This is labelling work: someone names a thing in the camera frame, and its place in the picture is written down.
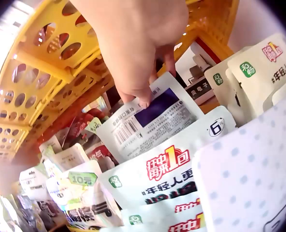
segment green logo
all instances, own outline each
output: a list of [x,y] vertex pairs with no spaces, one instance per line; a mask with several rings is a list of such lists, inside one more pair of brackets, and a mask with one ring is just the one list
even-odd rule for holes
[[93,186],[98,177],[90,172],[69,172],[68,178],[71,184]]
[[129,222],[131,225],[142,224],[142,218],[140,215],[132,215],[129,217]]
[[256,73],[254,67],[248,62],[244,62],[243,64],[241,64],[240,69],[247,78],[250,78],[252,75]]
[[219,73],[216,73],[213,79],[217,85],[221,85],[224,82]]
[[113,186],[113,188],[115,188],[115,189],[123,186],[120,179],[118,178],[118,176],[110,177],[109,182]]

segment plastic pouch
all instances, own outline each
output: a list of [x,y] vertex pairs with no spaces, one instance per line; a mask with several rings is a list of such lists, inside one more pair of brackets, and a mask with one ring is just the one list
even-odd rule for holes
[[104,172],[100,182],[122,209],[152,204],[196,191],[194,153],[235,129],[229,111],[219,106],[157,147]]
[[90,160],[46,182],[50,196],[74,228],[97,230],[122,225],[120,211],[111,194],[101,188],[99,175],[97,161]]

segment white wall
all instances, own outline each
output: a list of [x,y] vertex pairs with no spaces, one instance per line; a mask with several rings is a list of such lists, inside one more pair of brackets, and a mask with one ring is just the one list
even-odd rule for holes
[[286,34],[278,19],[265,5],[259,0],[240,0],[228,46],[237,52],[276,32]]

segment white snack package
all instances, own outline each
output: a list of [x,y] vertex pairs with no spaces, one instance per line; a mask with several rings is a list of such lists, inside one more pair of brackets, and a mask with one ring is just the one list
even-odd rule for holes
[[100,232],[207,232],[202,209],[190,208],[179,213],[158,215],[155,222],[113,228],[103,228]]
[[59,152],[57,154],[51,154],[48,157],[60,171],[64,172],[78,166],[89,159],[84,152],[82,146],[78,143],[74,144],[72,147]]
[[161,144],[204,116],[169,72],[150,88],[153,101],[147,109],[142,109],[135,98],[97,129],[97,135],[120,164]]
[[232,56],[228,57],[227,59],[223,60],[222,62],[216,64],[215,66],[204,72],[204,76],[212,87],[218,102],[220,103],[220,105],[223,105],[226,108],[229,104],[237,104],[235,100],[234,89],[231,86],[230,81],[228,80],[225,73],[228,68],[227,62],[236,55],[248,50],[249,48],[251,48],[251,46],[244,47],[237,53],[233,54]]
[[152,204],[196,191],[191,162],[194,153],[235,129],[224,106],[148,152],[104,172],[100,182],[122,209]]
[[47,212],[52,220],[60,225],[67,219],[49,196],[45,185],[47,179],[48,176],[42,163],[22,171],[19,175],[21,187],[29,199],[36,201],[39,208]]
[[49,147],[49,146],[52,146],[53,148],[53,151],[55,153],[58,153],[58,152],[61,152],[62,151],[62,148],[60,146],[60,143],[57,139],[57,137],[55,135],[53,135],[49,140],[47,140],[46,142],[42,143],[40,146],[39,146],[39,149],[40,149],[40,152],[41,154],[43,154],[43,152]]
[[154,204],[125,209],[121,213],[124,225],[134,225],[154,222],[158,220],[159,216],[167,216],[190,208],[196,208],[198,213],[203,212],[197,191],[184,196],[162,200]]
[[121,213],[111,194],[97,180],[101,170],[90,160],[46,181],[47,190],[78,229],[100,229],[122,225]]
[[241,83],[255,117],[261,115],[273,106],[273,94],[286,83],[286,37],[273,34],[229,60],[228,67]]

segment barcode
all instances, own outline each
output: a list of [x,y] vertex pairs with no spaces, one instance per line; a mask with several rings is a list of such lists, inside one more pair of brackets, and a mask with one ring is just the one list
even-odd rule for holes
[[130,136],[135,134],[135,132],[138,129],[134,125],[133,122],[127,121],[121,126],[119,126],[118,130],[115,132],[115,138],[121,145],[123,142],[125,142]]

